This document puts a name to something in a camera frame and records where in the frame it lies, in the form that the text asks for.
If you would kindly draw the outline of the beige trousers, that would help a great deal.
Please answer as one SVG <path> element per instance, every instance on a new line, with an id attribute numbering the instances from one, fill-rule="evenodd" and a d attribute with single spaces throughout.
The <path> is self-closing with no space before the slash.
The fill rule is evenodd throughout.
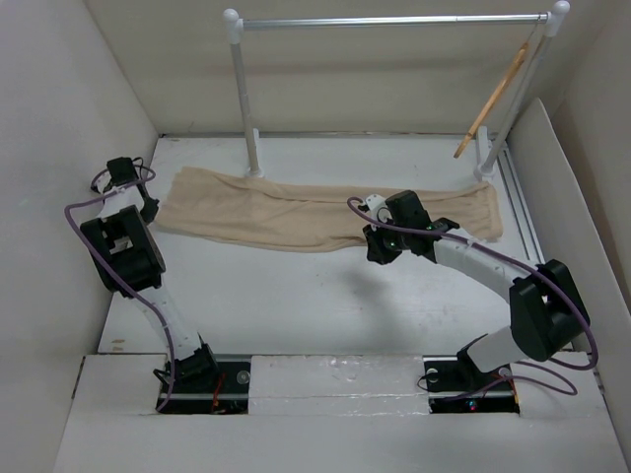
<path id="1" fill-rule="evenodd" d="M 171 232 L 288 252 L 331 252 L 363 246 L 365 221 L 347 206 L 351 196 L 390 197 L 394 188 L 317 186 L 237 177 L 184 167 L 156 217 Z"/>

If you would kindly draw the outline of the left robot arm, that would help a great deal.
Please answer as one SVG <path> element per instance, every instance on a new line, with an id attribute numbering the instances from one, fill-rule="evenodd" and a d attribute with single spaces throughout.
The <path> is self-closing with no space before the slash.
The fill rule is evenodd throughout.
<path id="1" fill-rule="evenodd" d="M 154 371 L 168 392 L 202 392 L 219 381 L 220 368 L 208 344 L 176 308 L 163 275 L 166 264 L 149 225 L 159 201 L 147 191 L 142 163 L 121 157 L 109 161 L 92 188 L 104 197 L 98 215 L 75 227 L 89 249 L 105 287 L 137 304 L 170 360 Z"/>

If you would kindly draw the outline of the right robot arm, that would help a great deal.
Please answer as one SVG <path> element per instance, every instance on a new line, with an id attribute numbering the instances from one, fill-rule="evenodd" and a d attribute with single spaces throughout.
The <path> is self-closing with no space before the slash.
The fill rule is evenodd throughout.
<path id="1" fill-rule="evenodd" d="M 586 336 L 592 353 L 583 370 L 596 366 L 598 350 L 591 321 L 562 262 L 551 259 L 535 264 L 493 250 L 465 236 L 458 223 L 431 219 L 411 190 L 389 198 L 378 194 L 351 197 L 347 205 L 366 223 L 363 234 L 369 261 L 387 265 L 408 251 L 456 270 L 508 304 L 508 326 L 474 339 L 457 352 L 452 371 L 460 397 L 510 381 L 499 371 L 511 364 L 536 369 L 547 362 L 560 365 L 557 353 L 580 335 Z"/>

